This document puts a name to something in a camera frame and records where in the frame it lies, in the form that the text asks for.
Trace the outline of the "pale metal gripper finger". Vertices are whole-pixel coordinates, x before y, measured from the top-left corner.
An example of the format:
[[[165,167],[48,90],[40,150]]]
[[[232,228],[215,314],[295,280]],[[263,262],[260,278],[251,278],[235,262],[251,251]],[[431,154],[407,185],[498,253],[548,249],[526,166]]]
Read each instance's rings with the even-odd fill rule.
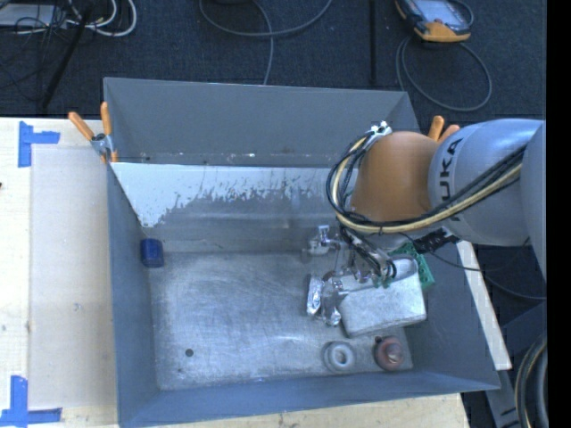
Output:
[[[306,298],[306,313],[326,325],[338,326],[342,320],[340,305],[348,291],[340,276],[310,274]]]
[[[325,256],[330,251],[340,251],[342,248],[338,237],[329,235],[330,226],[321,225],[317,232],[308,240],[307,252],[311,257]]]

